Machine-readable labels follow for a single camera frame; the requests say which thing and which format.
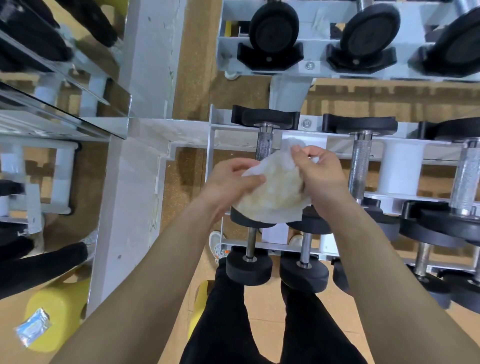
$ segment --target person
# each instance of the person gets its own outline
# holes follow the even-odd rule
[[[478,345],[417,282],[353,200],[335,154],[295,146],[292,155],[314,208],[333,231],[375,362],[478,364]],[[309,158],[314,156],[316,164]],[[257,164],[245,158],[218,163],[199,195],[51,363],[157,363],[213,224],[264,183],[264,176],[241,177]],[[317,296],[284,284],[281,290],[287,311],[281,363],[365,363]],[[226,276],[225,259],[180,362],[268,363],[252,338],[243,287]]]

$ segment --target black pants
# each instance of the black pants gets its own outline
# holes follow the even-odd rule
[[[0,246],[0,300],[61,276],[88,257],[86,245],[75,243],[20,259],[32,249],[33,242],[24,237]]]
[[[244,286],[228,278],[226,259],[220,260],[215,285],[183,351],[180,364],[264,364],[253,340]],[[281,283],[287,317],[281,364],[366,364],[314,294]]]

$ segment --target sneaker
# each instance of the sneaker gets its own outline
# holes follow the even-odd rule
[[[301,235],[301,234],[293,235],[290,238],[288,244],[291,245],[291,246],[301,247],[302,239],[303,239],[303,235]]]
[[[93,230],[90,234],[88,234],[85,238],[81,239],[80,242],[84,243],[87,246],[87,262],[91,261],[95,256],[95,247],[96,247],[96,240],[98,238],[98,228]]]
[[[220,237],[223,239],[225,236],[220,235],[220,232],[214,230],[210,233],[210,237],[208,239],[208,245],[210,246],[210,251],[212,252],[213,258],[215,259],[215,264],[218,265],[218,261],[222,258],[225,258],[228,254],[227,251],[222,250],[222,246],[220,244]]]

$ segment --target bolt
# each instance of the bolt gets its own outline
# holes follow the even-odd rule
[[[302,125],[302,127],[304,127],[305,129],[310,128],[311,124],[312,124],[312,122],[310,121],[310,119],[303,119],[303,120],[301,121],[301,125]]]
[[[311,71],[315,68],[315,63],[313,63],[312,61],[308,61],[307,63],[305,63],[305,68]]]

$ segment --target dumbbell rack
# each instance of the dumbbell rack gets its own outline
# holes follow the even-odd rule
[[[227,22],[250,21],[265,4],[261,0],[223,0],[217,36],[216,61],[221,71],[238,75],[272,75],[270,109],[299,111],[314,78],[372,78],[382,80],[425,80],[433,82],[478,82],[480,73],[462,78],[427,75],[409,65],[420,47],[431,46],[425,40],[430,26],[448,25],[457,18],[453,2],[376,1],[395,6],[401,18],[400,29],[391,43],[396,48],[396,64],[371,74],[352,74],[334,71],[326,60],[328,45],[337,45],[330,39],[330,24],[346,23],[357,13],[354,1],[287,0],[300,21],[297,43],[303,44],[303,60],[285,71],[252,71],[237,59],[239,44],[251,46],[247,36],[225,36]]]
[[[231,110],[216,109],[213,106],[210,109],[205,178],[208,178],[213,168],[216,146],[220,149],[255,151],[258,128],[233,124],[231,115]],[[318,130],[322,129],[322,116],[301,115],[300,120],[303,122],[299,123],[297,130],[274,133],[273,149],[279,149],[283,140],[295,138],[306,145],[334,151],[339,158],[351,158],[353,138],[350,135],[319,132]],[[459,159],[461,145],[417,139],[418,127],[418,123],[399,122],[395,134],[373,138],[371,160],[381,160],[382,163],[377,191],[367,192],[365,196],[380,200],[381,208],[386,214],[400,215],[405,201],[448,201],[442,198],[417,196],[421,167],[423,164],[455,165]],[[256,247],[267,249],[273,255],[279,255],[281,252],[300,252],[300,247],[287,244],[287,235],[286,224],[264,228],[262,242],[257,242]],[[221,244],[222,248],[230,250],[233,246],[246,246],[246,241],[222,238]],[[319,255],[320,260],[338,257],[333,235],[322,235],[320,247],[312,248],[311,254]],[[414,259],[405,259],[405,263],[413,264]],[[473,266],[434,261],[430,261],[428,267],[473,271]]]

